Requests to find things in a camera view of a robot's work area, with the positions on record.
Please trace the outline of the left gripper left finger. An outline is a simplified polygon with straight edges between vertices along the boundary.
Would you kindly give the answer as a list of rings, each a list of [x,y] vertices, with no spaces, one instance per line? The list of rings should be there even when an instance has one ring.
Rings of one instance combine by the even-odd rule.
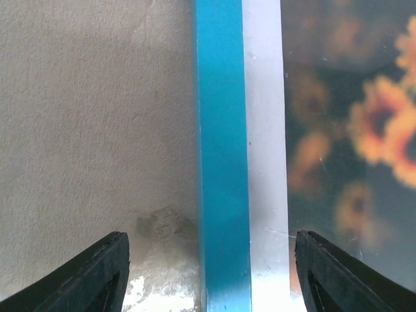
[[[129,239],[114,231],[1,301],[1,311],[121,311],[128,277]]]

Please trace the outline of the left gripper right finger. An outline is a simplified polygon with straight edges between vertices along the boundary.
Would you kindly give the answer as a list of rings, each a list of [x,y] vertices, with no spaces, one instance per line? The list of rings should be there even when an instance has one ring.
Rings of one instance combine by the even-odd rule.
[[[308,311],[415,311],[415,293],[314,231],[299,231],[296,270]]]

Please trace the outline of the teal wooden picture frame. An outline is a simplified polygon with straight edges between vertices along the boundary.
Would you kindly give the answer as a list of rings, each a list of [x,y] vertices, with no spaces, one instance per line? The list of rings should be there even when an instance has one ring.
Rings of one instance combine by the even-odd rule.
[[[192,2],[203,311],[308,311],[289,248],[281,2]]]

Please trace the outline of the sunflower photo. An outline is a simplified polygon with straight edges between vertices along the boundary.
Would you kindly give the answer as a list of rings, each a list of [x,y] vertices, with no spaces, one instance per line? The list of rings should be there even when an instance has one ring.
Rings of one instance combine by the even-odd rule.
[[[415,289],[415,2],[282,1],[289,248]]]

